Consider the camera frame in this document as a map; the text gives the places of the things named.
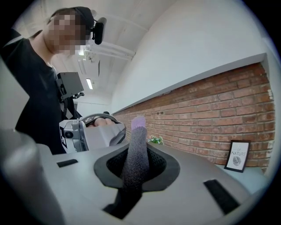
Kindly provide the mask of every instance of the black cap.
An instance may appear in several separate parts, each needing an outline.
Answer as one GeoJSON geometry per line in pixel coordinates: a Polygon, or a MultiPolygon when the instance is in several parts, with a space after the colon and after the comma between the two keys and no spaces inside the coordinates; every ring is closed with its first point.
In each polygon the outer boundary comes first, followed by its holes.
{"type": "Polygon", "coordinates": [[[81,16],[81,19],[86,25],[86,29],[91,30],[94,26],[94,18],[91,10],[87,7],[82,7],[82,6],[73,7],[73,9],[77,14],[81,16]]]}

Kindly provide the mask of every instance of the purple tip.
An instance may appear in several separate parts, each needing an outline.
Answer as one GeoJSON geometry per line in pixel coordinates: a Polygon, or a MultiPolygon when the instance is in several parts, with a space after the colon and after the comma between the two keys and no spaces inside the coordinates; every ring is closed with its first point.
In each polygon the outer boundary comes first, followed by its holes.
{"type": "Polygon", "coordinates": [[[145,117],[144,116],[137,116],[133,118],[131,128],[132,130],[137,127],[145,127],[145,117]]]}

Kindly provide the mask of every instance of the black rubber pad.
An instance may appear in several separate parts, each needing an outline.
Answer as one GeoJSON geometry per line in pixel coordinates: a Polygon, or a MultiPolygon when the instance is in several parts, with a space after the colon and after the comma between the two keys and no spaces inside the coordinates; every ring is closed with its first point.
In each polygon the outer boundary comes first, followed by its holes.
{"type": "Polygon", "coordinates": [[[217,180],[206,181],[204,182],[204,185],[218,203],[224,214],[230,213],[239,206],[238,202],[217,180]]]}
{"type": "Polygon", "coordinates": [[[58,167],[61,168],[61,167],[65,167],[65,166],[75,164],[77,162],[78,162],[77,160],[66,160],[66,161],[58,162],[57,165],[58,165],[58,167]]]}

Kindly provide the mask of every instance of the black t-shirt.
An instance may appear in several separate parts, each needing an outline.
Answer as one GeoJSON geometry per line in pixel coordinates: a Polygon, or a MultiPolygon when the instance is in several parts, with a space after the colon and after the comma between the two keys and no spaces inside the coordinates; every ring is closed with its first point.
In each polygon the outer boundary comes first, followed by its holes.
{"type": "MultiPolygon", "coordinates": [[[[59,123],[62,111],[58,99],[54,68],[34,51],[29,39],[21,39],[2,48],[1,56],[22,88],[29,95],[16,130],[28,134],[36,143],[47,145],[52,154],[65,153],[61,144],[59,123]]],[[[68,99],[68,109],[74,118],[80,115],[68,99]]]]}

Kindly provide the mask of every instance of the gray surface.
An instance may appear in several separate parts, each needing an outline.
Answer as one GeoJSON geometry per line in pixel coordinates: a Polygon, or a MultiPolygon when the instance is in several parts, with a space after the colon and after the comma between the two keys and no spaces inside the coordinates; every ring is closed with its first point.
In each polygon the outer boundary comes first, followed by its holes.
{"type": "Polygon", "coordinates": [[[0,143],[1,173],[30,214],[43,224],[65,224],[32,138],[15,130],[0,130],[0,143]]]}
{"type": "Polygon", "coordinates": [[[239,173],[225,170],[223,165],[216,166],[239,181],[250,192],[250,194],[254,194],[261,189],[267,188],[269,184],[268,179],[263,175],[260,167],[245,167],[244,172],[239,173]]]}
{"type": "MultiPolygon", "coordinates": [[[[73,221],[76,221],[91,224],[97,218],[103,218],[104,212],[94,209],[101,210],[113,203],[117,190],[102,185],[94,173],[94,162],[125,145],[55,156],[41,146],[40,154],[46,177],[68,223],[75,224],[73,221]],[[69,159],[76,159],[78,163],[63,168],[56,164],[69,159]]],[[[201,225],[219,219],[223,213],[203,185],[204,181],[214,178],[239,203],[249,197],[248,191],[238,181],[204,158],[167,146],[152,145],[178,160],[181,166],[179,177],[164,191],[144,193],[123,222],[135,225],[201,225]]]]}
{"type": "Polygon", "coordinates": [[[239,203],[249,197],[249,192],[239,182],[208,160],[165,145],[151,145],[178,160],[180,174],[165,191],[144,193],[125,217],[126,222],[201,225],[219,219],[223,213],[203,185],[209,179],[217,179],[239,203]]]}

